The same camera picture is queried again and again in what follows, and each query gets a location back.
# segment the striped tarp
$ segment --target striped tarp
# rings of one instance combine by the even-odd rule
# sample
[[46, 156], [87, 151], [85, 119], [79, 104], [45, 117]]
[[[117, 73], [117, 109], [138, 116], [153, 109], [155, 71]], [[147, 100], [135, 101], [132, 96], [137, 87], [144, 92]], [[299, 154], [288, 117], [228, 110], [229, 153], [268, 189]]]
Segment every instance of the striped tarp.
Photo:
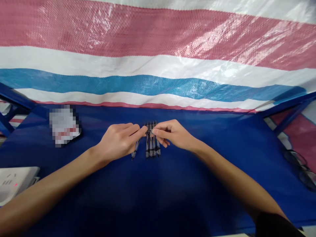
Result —
[[314, 0], [2, 0], [0, 82], [39, 103], [257, 112], [316, 91]]

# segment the wrist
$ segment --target wrist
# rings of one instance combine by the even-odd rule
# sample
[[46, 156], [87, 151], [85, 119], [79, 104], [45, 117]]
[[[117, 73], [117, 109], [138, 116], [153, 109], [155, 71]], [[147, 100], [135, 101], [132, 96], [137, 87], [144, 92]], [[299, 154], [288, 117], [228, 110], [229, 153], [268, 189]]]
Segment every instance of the wrist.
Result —
[[103, 158], [97, 146], [89, 148], [79, 157], [91, 172], [95, 172], [110, 163], [110, 161]]
[[205, 144], [205, 143], [193, 137], [189, 144], [190, 145], [188, 146], [187, 150], [194, 153], [201, 148], [202, 144]]

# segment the blue stripe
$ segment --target blue stripe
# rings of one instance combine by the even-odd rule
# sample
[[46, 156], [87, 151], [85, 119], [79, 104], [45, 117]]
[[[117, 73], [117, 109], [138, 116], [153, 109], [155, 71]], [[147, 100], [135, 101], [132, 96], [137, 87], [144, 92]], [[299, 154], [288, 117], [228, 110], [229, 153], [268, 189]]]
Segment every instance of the blue stripe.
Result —
[[65, 76], [34, 69], [0, 69], [0, 82], [14, 89], [33, 88], [48, 92], [132, 92], [143, 95], [174, 94], [192, 99], [223, 102], [286, 100], [306, 94], [302, 87], [273, 85], [260, 88], [219, 84], [196, 78], [168, 79], [150, 75], [87, 77]]

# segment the forearm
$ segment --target forearm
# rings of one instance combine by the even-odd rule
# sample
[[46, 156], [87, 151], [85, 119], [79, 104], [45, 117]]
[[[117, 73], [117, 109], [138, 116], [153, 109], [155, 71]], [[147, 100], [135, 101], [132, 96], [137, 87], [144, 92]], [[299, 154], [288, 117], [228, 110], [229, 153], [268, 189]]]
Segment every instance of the forearm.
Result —
[[92, 149], [60, 168], [0, 208], [0, 236], [30, 227], [78, 182], [98, 169]]
[[229, 192], [244, 204], [254, 221], [259, 212], [275, 213], [287, 218], [263, 187], [207, 144], [196, 140], [191, 152], [199, 157]]

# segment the red stripe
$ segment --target red stripe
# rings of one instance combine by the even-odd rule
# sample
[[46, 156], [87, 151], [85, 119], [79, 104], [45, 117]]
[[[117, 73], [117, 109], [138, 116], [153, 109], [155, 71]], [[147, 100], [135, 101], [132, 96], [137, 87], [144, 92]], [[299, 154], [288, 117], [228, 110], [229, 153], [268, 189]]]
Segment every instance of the red stripe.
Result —
[[[288, 115], [290, 110], [272, 116], [276, 124]], [[307, 166], [316, 173], [316, 126], [305, 116], [299, 114], [284, 132], [289, 136], [293, 150], [300, 153], [307, 161]]]
[[4, 0], [0, 32], [1, 46], [108, 57], [164, 54], [283, 70], [316, 68], [316, 25], [219, 11]]
[[20, 118], [13, 118], [10, 120], [10, 122], [17, 122], [17, 123], [22, 123], [24, 119], [20, 119]]
[[102, 102], [100, 104], [92, 104], [89, 102], [76, 102], [76, 101], [67, 101], [67, 102], [62, 102], [62, 103], [56, 103], [52, 101], [47, 101], [47, 102], [41, 102], [41, 101], [33, 101], [35, 103], [39, 104], [74, 104], [74, 105], [89, 105], [89, 106], [108, 106], [108, 107], [127, 107], [127, 108], [152, 108], [152, 109], [174, 109], [174, 110], [199, 110], [199, 111], [227, 111], [227, 112], [239, 112], [239, 113], [256, 113], [257, 111], [255, 110], [245, 110], [245, 109], [240, 109], [240, 108], [235, 108], [235, 109], [224, 109], [224, 108], [211, 108], [211, 109], [206, 109], [206, 108], [195, 108], [192, 106], [187, 106], [187, 107], [181, 107], [181, 106], [169, 106], [165, 104], [154, 104], [154, 103], [147, 103], [147, 104], [142, 104], [142, 105], [132, 105], [132, 104], [126, 104], [122, 102]]

